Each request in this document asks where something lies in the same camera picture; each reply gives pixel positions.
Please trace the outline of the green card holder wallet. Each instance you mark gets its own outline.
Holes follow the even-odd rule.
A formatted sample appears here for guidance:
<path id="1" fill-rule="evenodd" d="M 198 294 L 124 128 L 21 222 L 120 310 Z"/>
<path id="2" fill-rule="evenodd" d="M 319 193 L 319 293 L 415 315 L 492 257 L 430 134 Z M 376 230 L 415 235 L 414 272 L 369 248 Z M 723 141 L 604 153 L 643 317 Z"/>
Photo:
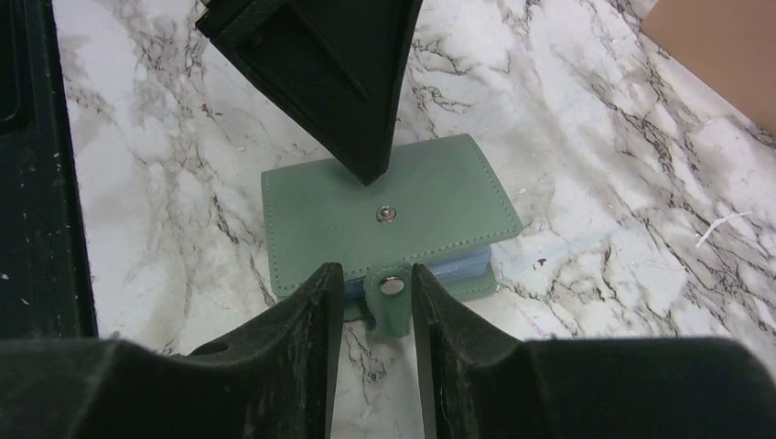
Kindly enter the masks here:
<path id="1" fill-rule="evenodd" d="M 409 333 L 415 264 L 457 299 L 480 298 L 496 289 L 492 245 L 523 228 L 467 134 L 397 147 L 369 186 L 325 159 L 265 171 L 261 189 L 273 293 L 288 297 L 336 262 L 346 319 L 368 320 L 377 337 Z"/>

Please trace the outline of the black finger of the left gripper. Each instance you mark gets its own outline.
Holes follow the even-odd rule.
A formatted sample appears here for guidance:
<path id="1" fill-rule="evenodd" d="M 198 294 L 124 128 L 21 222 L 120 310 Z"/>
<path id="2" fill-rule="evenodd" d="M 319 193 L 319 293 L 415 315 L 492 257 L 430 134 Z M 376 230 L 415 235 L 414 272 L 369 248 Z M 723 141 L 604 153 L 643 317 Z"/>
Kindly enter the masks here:
<path id="1" fill-rule="evenodd" d="M 209 1 L 197 30 L 362 184 L 388 166 L 422 0 Z"/>

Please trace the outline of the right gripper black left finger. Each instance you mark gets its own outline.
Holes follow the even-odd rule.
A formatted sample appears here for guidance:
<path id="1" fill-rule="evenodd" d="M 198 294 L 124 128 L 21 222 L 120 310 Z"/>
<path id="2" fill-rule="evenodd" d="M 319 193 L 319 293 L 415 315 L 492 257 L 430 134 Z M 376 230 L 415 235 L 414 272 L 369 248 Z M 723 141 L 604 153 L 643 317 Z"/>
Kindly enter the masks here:
<path id="1" fill-rule="evenodd" d="M 188 355 L 122 339 L 1 346 L 4 438 L 328 438 L 344 277 L 290 296 Z"/>

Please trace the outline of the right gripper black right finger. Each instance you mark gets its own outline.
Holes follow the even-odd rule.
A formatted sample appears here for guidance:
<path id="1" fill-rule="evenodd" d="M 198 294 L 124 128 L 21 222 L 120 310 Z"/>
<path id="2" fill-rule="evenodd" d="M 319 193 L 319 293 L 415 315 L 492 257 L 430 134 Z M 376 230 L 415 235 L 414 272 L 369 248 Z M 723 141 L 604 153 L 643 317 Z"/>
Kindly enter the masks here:
<path id="1" fill-rule="evenodd" d="M 412 270 L 427 438 L 772 438 L 775 384 L 727 338 L 521 341 Z"/>

